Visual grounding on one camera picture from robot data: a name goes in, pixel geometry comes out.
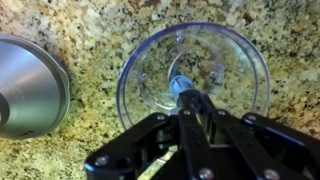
granite countertop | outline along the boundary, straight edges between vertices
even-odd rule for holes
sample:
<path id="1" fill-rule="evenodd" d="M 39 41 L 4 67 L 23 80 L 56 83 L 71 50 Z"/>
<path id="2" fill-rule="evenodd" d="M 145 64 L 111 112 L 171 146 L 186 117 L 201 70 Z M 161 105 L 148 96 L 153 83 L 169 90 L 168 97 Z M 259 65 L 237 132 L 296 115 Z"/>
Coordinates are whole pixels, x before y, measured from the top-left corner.
<path id="1" fill-rule="evenodd" d="M 0 179 L 85 179 L 86 156 L 122 132 L 115 92 L 130 53 L 155 32 L 190 21 L 251 40 L 271 74 L 268 116 L 320 138 L 319 9 L 317 0 L 0 0 L 0 32 L 63 59 L 72 84 L 69 114 L 55 131 L 0 139 Z"/>

